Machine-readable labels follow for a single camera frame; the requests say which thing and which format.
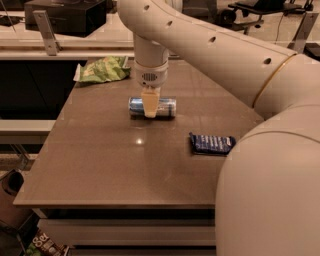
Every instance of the blue can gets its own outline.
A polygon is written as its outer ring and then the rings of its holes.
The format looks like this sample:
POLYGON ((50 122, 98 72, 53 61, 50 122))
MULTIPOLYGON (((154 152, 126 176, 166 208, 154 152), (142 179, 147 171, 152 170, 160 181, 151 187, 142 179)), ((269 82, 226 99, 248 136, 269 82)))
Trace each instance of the blue can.
MULTIPOLYGON (((128 108, 131 116, 144 116, 142 98, 131 97, 128 108)), ((175 97, 161 97, 156 116, 175 117, 176 109, 177 101, 175 97)))

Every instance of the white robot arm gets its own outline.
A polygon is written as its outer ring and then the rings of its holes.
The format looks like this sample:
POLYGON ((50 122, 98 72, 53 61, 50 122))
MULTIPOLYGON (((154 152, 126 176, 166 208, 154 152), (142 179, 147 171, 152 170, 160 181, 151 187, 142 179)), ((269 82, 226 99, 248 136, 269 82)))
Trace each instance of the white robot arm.
MULTIPOLYGON (((169 0, 168 4, 182 11, 182 0, 169 0)), ((146 117, 156 116, 160 87, 167 79, 169 51, 161 44, 134 34, 135 70, 138 83, 143 87, 141 97, 146 117)))
POLYGON ((163 0, 118 5, 134 34, 172 50, 268 119, 220 172, 218 256, 319 255, 320 63, 187 17, 163 0))

